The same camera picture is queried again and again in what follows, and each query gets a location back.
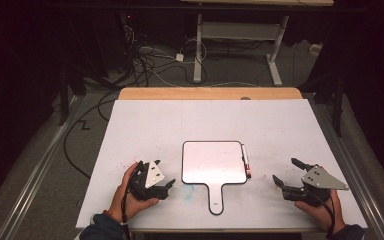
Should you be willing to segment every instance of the white desk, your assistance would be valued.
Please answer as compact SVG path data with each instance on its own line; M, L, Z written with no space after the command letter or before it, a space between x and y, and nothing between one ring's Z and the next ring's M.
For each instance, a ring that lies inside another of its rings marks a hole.
M223 188L224 211L208 209L205 186L181 181L182 145L191 140L238 140L247 146L252 178ZM313 219L285 201L272 180L302 186L296 157L318 163L346 182L306 100L121 100L114 105L76 227L102 212L134 161L160 159L169 197L131 222L132 231L317 231ZM367 227L350 191L339 192L346 222Z
M229 4L263 4L263 5L306 5L306 6L332 6L333 0L184 0L205 3L229 3ZM194 67L194 82L201 82L201 69L203 56L201 41L203 38L227 38L227 39L249 39L249 40L274 40L274 47L271 54L266 55L272 80L275 86L282 86L279 72L276 66L276 56L282 43L286 24L289 17L283 16L279 24L254 24L254 23L235 23L235 22L204 22L202 14L198 14L197 34L196 34L196 57Z

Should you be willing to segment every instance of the wrist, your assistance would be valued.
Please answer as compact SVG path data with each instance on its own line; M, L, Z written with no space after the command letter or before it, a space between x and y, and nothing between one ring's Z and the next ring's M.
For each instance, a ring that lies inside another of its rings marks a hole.
M102 212L103 214L109 216L110 218L112 218L114 221L118 222L118 223L121 223L121 215L118 216L119 214L114 214L113 211L111 211L111 209L109 210L104 210Z
M341 231L346 226L344 221L338 221L335 223L335 227L333 228L332 235L336 234L337 232Z
M341 240L341 239L364 239L365 230L357 224L345 225L336 234L333 234L329 240Z

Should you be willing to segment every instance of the wooden table edge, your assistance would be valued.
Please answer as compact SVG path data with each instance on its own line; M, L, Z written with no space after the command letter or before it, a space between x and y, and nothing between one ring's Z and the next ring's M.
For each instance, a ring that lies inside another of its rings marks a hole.
M297 88L156 87L124 88L119 100L281 100L302 99Z

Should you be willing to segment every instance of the dark background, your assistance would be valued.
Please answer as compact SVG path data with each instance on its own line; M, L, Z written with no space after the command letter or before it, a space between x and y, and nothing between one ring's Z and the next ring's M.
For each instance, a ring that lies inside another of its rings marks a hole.
M179 14L158 15L139 14L135 24L174 45L194 29L189 15L181 21ZM59 91L64 66L74 63L105 76L107 69L125 64L118 58L123 39L112 17L72 13L69 19L43 9L37 1L0 0L0 185L30 137L53 112L51 102ZM345 66L339 68L345 93L384 167L384 1L375 1L366 15L291 17L284 40L286 44L303 39L319 43L326 36L329 40L309 81L317 81L332 66ZM81 83L81 74L73 78ZM331 95L335 79L321 81L310 90Z

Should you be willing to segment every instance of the cable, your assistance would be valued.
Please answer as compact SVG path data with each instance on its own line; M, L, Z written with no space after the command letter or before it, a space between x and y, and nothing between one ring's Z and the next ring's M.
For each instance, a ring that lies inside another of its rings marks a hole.
M177 86L177 85L173 85L171 83L168 83L166 82L163 78L160 77L160 75L158 75L157 73L155 73L154 71L152 71L153 74L155 74L155 76L157 76L162 82L164 82L165 84L167 84L168 86L171 86L171 87L182 87L182 86Z
M102 104L101 104L102 101L103 101L106 97L108 97L109 95L111 95L111 93L113 93L113 92L115 92L115 90L113 90L113 91L109 91L109 92L106 93L101 99L99 99L99 102L98 102L98 113L99 113L99 115L100 115L105 121L107 121L107 122L109 122L110 119L104 117L104 115L103 115L102 112L101 112L100 106L102 105Z
M141 57L136 57L135 58L135 61L137 62L136 63L136 66L137 65L141 65L142 66L142 71L140 72L140 71L134 71L134 75L135 75L135 80L136 80L136 85L139 87L139 84L140 83L142 83L142 82L146 82L146 86L145 87L147 87L148 85L149 85L149 77L150 76L148 76L148 71L149 71L149 69L152 69L153 68L153 66L152 65L150 65L147 61L148 61L148 59L147 58L145 58L145 60L143 60ZM145 74L145 80L143 80L143 81L139 81L139 78L142 76L142 75L144 75Z
M150 47L140 47L139 50L142 49L142 48L147 49L147 48L150 48ZM154 51L157 51L157 52L160 52L160 53L164 53L165 55L163 55L163 56L161 56L161 55L151 55L151 56L153 56L153 57L166 57L166 58L168 57L168 58L174 59L174 57L170 56L168 53L166 53L166 52L164 52L162 50L156 49L154 47L152 47L151 49L152 49L152 51L150 53L148 53L148 54L145 54L145 55L150 55Z
M159 71L159 72L154 72L154 73L156 73L156 74L160 74L160 73L165 72L165 71L167 71L167 70L169 70L169 69L171 69L171 68L181 68L181 69L183 69L183 71L184 71L184 73L185 73L185 79L186 79L186 82L191 83L191 82L189 81L189 79L188 79L188 73L187 73L186 68L184 68L184 67L182 67L182 66L171 66L171 67L168 67L168 68L166 68L166 69L164 69L164 70L161 70L161 71Z
M192 42L192 41L195 41L195 42L201 44L201 45L204 47L204 57L201 58L201 61L204 60L205 57L207 56L207 48L205 47L204 43L202 43L201 41L198 41L197 39L192 38L192 39L189 39L188 41L186 41L185 44L183 45L183 47L186 47L186 44L188 44L188 43L190 43L190 42ZM179 51L180 54L182 54L183 47L180 48L180 51Z
M230 55L230 53L241 52L241 51L245 51L245 50L255 50L255 49L258 49L265 42L264 40L261 40L261 41L251 41L251 45L250 46L248 46L248 47L241 47L241 46L231 46L231 45L248 44L249 41L247 41L247 42L244 42L244 41L226 42L224 39L221 39L221 41L216 41L214 39L209 39L209 38L205 38L203 40L207 40L207 41L219 44L219 45L224 45L226 47L226 49L210 48L210 47L208 47L208 43L206 43L207 44L207 52L208 53L210 53L211 51L220 51L220 52L226 51L225 55L222 56L222 57L219 57L219 58L210 58L210 57L207 56L207 58L210 59L210 60L223 60L224 58L228 57Z
M198 57L195 56L195 59L196 59L196 62L197 62L199 65L201 65L201 69L202 69L202 71L204 72L204 76L205 76L205 79L204 79L203 81L201 81L201 82L199 82L199 83L195 83L195 82L192 83L192 84L194 84L194 85L199 85L199 84L203 84L203 83L205 83L205 82L208 80L208 77L207 77L207 71L205 70L204 66L202 65L202 60L203 60L204 58L201 59L201 61L199 61Z
M302 2L301 0L297 0L297 2L298 2L298 3L301 3L301 4L304 5L304 6L310 7L310 5L308 5L307 3Z
M130 51L133 47L133 42L135 41L135 31L133 31L133 29L127 25L126 25L126 28L130 31L126 40L127 42L131 42L129 49L127 49L127 51Z
M130 240L130 230L129 230L129 224L127 222L127 215L126 215L126 202L127 202L127 194L129 194L129 186L130 182L132 181L132 178L134 175L138 173L138 169L135 169L135 171L130 175L129 181L127 181L126 189L124 190L124 196L121 200L121 224L123 226L124 234L126 235L126 239Z
M64 155L68 161L68 163L70 163L70 165L72 167L74 167L74 169L76 169L77 171L79 171L83 176L85 176L86 178L90 179L90 176L89 174L85 173L83 170L81 170L79 167L77 167L73 161L70 159L70 157L68 156L68 151L67 151L67 138L68 136L70 135L71 131L73 130L74 126L76 126L77 123L81 122L82 121L82 118L85 117L88 113L90 113L92 110L94 110L95 108L98 108L99 106L103 105L103 104L107 104L107 103L110 103L110 102L114 102L114 100L110 100L110 101L105 101L105 102L102 102L100 104L97 104L95 106L93 106L92 108L90 108L89 110L87 110L80 118L77 119L77 121L71 125L70 129L68 130L67 134L65 135L64 137L64 143L63 143L63 147L64 147Z
M330 228L327 232L327 235L326 235L326 239L329 239L331 236L332 236L332 233L333 233L333 229L335 228L335 212L332 212L332 210L326 205L325 202L323 202L318 196L316 196L314 193L312 192L308 192L310 195L312 195L313 197L315 197L322 205L323 207L326 209L326 211L329 213L330 215L330 218L332 220L332 223L330 224ZM335 206L333 204L333 199L332 197L329 195L329 198L330 198L330 201L332 203L332 209L333 211L335 211Z
M272 63L269 63L268 64L268 66L267 66L267 68L265 68L260 74L258 74L256 77L255 77L255 79L257 80L257 85L258 85L258 77L259 76L263 76L263 74L265 73L265 72L267 72L267 70L269 70L270 69L270 66L273 64L273 62Z
M172 62L169 62L169 63L163 64L163 65L160 65L160 66L154 66L154 68L165 67L165 66L168 66L168 65L170 65L170 64L173 64L173 63L178 63L178 61L172 61Z
M205 86L205 87L217 87L217 86L223 86L223 85L229 85L229 84L242 84L242 85L261 88L258 85L254 85L252 83L245 83L245 82L227 82L227 83L219 83L219 84L209 85L209 86Z
M176 43L176 42L172 42L170 40L167 40L167 39L164 39L164 38L160 38L158 36L153 36L153 35L149 35L149 34L141 34L141 36L145 37L145 38L148 38L148 39L151 39L153 40L154 42L156 42L157 44L163 44L164 46L167 46L167 47L170 47L176 51L179 50L179 44Z

